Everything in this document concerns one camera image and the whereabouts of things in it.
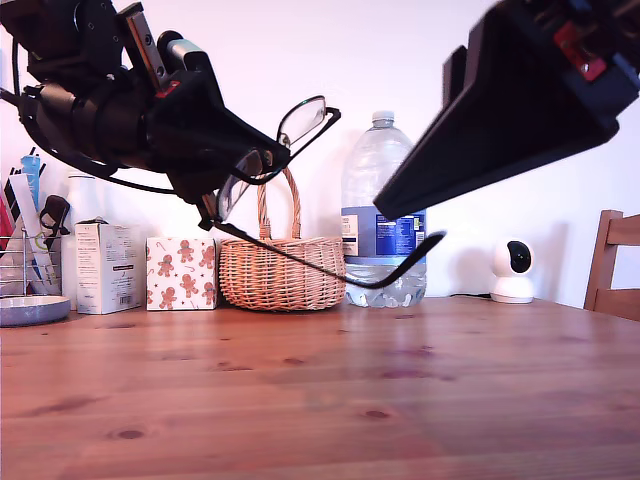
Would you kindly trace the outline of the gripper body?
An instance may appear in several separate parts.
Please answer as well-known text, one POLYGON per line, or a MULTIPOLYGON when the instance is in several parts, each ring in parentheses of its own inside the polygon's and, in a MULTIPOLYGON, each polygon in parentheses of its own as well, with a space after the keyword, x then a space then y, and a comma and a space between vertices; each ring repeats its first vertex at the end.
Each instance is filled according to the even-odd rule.
POLYGON ((150 170, 153 152, 146 117, 168 88, 169 73, 140 2, 117 12, 113 25, 132 67, 117 60, 88 96, 84 113, 93 121, 87 135, 90 155, 105 164, 150 170))

